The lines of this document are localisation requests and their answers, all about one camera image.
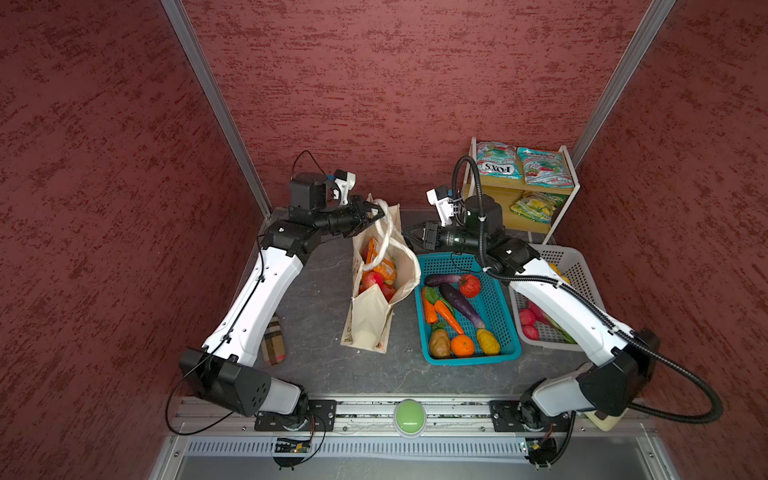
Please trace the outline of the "orange candy bag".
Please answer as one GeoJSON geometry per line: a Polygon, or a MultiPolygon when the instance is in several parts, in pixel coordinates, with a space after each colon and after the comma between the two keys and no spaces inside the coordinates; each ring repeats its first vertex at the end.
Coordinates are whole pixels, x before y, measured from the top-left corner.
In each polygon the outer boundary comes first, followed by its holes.
{"type": "MultiPolygon", "coordinates": [[[[362,258],[365,264],[373,263],[379,256],[381,243],[376,238],[369,238],[365,248],[362,251],[362,258]]],[[[389,253],[384,250],[384,256],[381,261],[372,268],[374,272],[380,274],[385,284],[395,286],[397,279],[396,264],[389,253]]]]}

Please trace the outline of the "red apple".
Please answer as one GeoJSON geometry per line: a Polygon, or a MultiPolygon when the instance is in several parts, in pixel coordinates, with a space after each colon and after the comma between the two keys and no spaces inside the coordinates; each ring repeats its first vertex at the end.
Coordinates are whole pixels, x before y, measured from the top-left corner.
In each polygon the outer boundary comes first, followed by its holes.
{"type": "Polygon", "coordinates": [[[374,270],[366,271],[363,273],[361,282],[360,282],[360,288],[359,292],[363,293],[367,289],[373,287],[374,285],[381,286],[384,284],[384,278],[383,276],[374,270]]]}
{"type": "Polygon", "coordinates": [[[385,300],[387,302],[391,302],[392,298],[396,294],[396,289],[393,286],[391,286],[391,285],[389,285],[387,283],[382,284],[380,286],[380,289],[381,289],[382,294],[385,297],[385,300]]]}

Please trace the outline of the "cream canvas grocery bag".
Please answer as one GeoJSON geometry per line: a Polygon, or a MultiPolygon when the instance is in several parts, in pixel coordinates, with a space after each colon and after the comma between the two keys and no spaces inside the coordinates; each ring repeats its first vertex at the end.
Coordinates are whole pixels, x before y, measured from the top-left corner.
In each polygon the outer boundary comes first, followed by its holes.
{"type": "Polygon", "coordinates": [[[416,254],[406,245],[400,206],[390,206],[382,199],[376,199],[374,204],[384,209],[384,217],[352,238],[353,291],[341,344],[384,354],[394,307],[419,285],[421,267],[416,254]],[[394,263],[396,273],[390,299],[379,286],[362,288],[363,276],[374,272],[386,260],[394,263]]]}

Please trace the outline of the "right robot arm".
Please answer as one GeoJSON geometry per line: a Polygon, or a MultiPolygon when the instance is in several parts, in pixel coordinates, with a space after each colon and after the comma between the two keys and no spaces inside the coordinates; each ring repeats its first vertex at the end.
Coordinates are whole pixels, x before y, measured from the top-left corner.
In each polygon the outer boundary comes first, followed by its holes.
{"type": "Polygon", "coordinates": [[[406,237],[424,251],[446,250],[474,256],[481,272],[508,284],[533,301],[581,348],[587,364],[570,374],[542,380],[521,397],[521,422],[540,431],[561,414],[602,412],[620,417],[635,410],[653,417],[683,424],[709,424],[718,420],[724,406],[720,396],[703,379],[658,349],[658,337],[650,330],[634,330],[614,319],[601,307],[569,285],[529,243],[506,233],[501,207],[483,193],[463,198],[458,175],[467,169],[480,178],[475,160],[460,158],[454,166],[450,186],[427,193],[440,220],[427,222],[421,235],[407,231],[406,237]],[[662,364],[697,387],[710,402],[707,412],[682,414],[636,403],[636,397],[650,382],[657,364],[662,364]]]}

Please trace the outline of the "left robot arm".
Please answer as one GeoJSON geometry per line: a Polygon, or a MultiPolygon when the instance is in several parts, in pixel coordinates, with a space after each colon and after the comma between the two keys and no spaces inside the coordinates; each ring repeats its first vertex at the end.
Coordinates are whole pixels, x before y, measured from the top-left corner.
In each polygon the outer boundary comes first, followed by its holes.
{"type": "Polygon", "coordinates": [[[323,237],[349,238],[384,218],[384,207],[352,194],[355,184],[344,170],[292,175],[286,218],[258,238],[255,267],[225,318],[201,348],[182,354],[180,386],[228,415],[270,413],[293,430],[310,420],[303,387],[254,365],[277,307],[323,237]]]}

